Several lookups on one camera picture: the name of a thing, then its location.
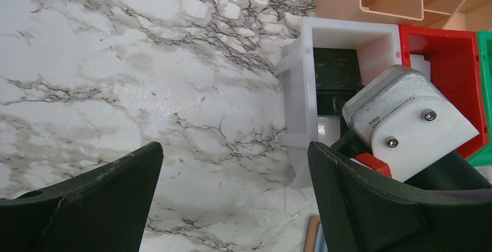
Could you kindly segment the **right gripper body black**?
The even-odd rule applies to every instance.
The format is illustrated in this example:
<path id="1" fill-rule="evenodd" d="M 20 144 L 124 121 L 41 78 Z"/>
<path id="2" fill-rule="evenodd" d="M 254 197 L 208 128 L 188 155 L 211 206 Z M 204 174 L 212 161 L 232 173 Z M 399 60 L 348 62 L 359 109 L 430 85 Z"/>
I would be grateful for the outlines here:
<path id="1" fill-rule="evenodd" d="M 354 158 L 364 152 L 371 153 L 371 149 L 352 131 L 348 131 L 332 144 L 331 147 L 349 158 Z M 429 167 L 406 180 L 405 183 L 424 190 L 476 190 L 491 188 L 491 183 L 456 151 L 434 162 Z"/>

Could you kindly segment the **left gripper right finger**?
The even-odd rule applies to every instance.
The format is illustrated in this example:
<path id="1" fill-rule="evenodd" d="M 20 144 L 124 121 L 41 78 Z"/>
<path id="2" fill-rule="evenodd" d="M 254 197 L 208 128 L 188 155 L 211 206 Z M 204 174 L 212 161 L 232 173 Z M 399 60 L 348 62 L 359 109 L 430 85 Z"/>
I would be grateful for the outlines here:
<path id="1" fill-rule="evenodd" d="M 425 190 L 320 142 L 307 159 L 329 251 L 490 251 L 491 184 Z"/>

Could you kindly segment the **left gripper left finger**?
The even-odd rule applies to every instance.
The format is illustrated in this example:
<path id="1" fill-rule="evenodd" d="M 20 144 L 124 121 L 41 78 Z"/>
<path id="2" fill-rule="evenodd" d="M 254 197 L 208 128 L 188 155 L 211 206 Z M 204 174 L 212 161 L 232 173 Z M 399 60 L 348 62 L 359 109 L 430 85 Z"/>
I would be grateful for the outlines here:
<path id="1" fill-rule="evenodd" d="M 160 143 L 1 200 L 2 251 L 138 251 L 160 176 Z"/>

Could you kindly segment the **brown leather card holder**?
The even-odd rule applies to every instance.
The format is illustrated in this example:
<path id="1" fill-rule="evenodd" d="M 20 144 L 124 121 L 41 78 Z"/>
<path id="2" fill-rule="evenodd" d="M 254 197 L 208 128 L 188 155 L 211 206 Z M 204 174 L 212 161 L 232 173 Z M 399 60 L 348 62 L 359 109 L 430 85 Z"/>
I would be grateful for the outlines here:
<path id="1" fill-rule="evenodd" d="M 308 219 L 303 252 L 328 251 L 324 238 L 323 226 L 319 215 Z"/>

